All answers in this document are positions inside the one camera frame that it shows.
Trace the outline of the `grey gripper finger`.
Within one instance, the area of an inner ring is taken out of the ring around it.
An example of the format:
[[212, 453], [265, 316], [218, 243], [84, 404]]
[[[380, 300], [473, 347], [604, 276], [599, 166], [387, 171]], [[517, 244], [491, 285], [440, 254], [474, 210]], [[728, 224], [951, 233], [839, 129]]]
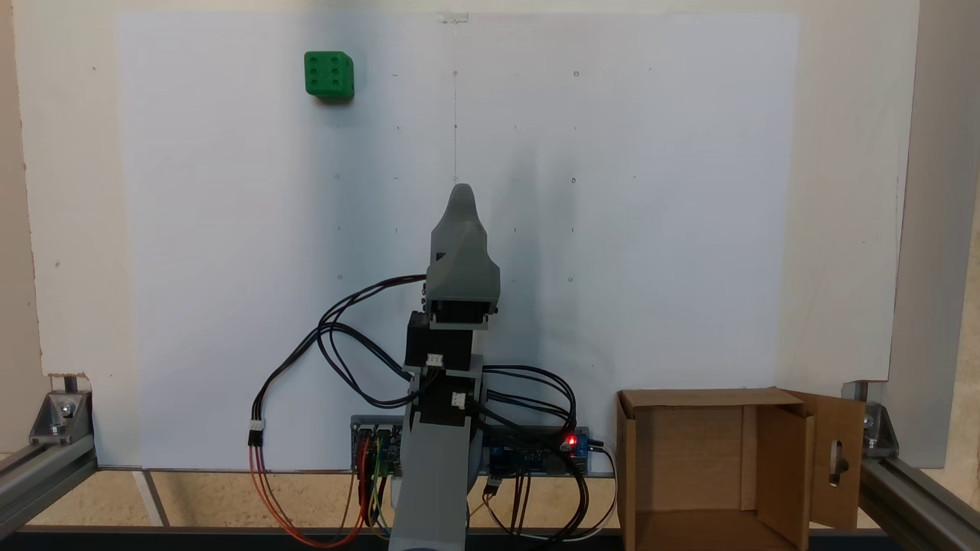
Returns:
[[485, 233], [479, 219], [475, 192], [468, 184], [454, 184], [443, 215], [432, 230], [432, 235], [456, 235], [476, 227]]

